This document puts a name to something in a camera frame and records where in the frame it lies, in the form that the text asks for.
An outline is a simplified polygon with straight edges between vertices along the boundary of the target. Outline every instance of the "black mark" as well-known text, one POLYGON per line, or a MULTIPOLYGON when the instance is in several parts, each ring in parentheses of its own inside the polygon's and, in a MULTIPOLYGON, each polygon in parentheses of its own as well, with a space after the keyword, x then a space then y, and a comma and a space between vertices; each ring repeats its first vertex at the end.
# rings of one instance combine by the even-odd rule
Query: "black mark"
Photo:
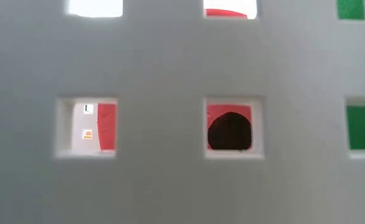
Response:
POLYGON ((252 145, 252 125, 241 114, 228 112, 213 121, 207 140, 213 150, 248 150, 252 145))

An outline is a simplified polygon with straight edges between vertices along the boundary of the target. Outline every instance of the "green object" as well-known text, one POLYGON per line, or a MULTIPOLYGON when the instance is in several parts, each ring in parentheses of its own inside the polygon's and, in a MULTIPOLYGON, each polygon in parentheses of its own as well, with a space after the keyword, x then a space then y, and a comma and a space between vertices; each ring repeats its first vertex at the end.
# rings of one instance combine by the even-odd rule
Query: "green object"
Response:
POLYGON ((365 106, 347 106, 351 150, 365 149, 365 106))
POLYGON ((364 0, 338 0, 338 17, 365 20, 364 0))

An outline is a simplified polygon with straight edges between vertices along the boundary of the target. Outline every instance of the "black dot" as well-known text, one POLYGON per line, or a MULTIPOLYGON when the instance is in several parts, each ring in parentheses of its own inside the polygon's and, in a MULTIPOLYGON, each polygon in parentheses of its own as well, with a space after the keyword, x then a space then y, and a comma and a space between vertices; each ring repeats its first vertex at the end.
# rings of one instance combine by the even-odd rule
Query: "black dot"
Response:
POLYGON ((252 145, 252 125, 241 114, 228 112, 213 121, 207 140, 213 150, 248 150, 252 145))

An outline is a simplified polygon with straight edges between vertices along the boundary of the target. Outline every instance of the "black circle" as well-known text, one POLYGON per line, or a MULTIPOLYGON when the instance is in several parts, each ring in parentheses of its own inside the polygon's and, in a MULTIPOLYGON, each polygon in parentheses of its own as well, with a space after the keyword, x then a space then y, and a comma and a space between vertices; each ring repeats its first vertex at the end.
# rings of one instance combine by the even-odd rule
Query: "black circle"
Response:
POLYGON ((248 150, 252 145, 252 125, 241 114, 225 113, 210 125, 207 141, 213 150, 248 150))

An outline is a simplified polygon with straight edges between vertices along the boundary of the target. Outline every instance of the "red surface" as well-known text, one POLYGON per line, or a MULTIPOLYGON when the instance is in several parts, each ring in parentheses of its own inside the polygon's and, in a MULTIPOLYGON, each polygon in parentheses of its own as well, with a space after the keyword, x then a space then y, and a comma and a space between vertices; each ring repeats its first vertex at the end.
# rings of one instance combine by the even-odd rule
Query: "red surface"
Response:
POLYGON ((98 137, 101 150, 115 150, 117 109, 114 104, 98 104, 98 137))
MULTIPOLYGON (((228 113, 235 112, 244 116, 248 121, 252 124, 252 109, 247 105, 207 105, 207 128, 209 129, 210 125, 213 123, 215 119, 219 116, 228 113)), ((212 150, 209 143, 207 143, 207 148, 212 150)))
POLYGON ((239 17, 247 19, 247 15, 239 12, 223 10, 223 9, 205 9, 205 10, 206 10, 206 16, 226 16, 226 17, 239 17))

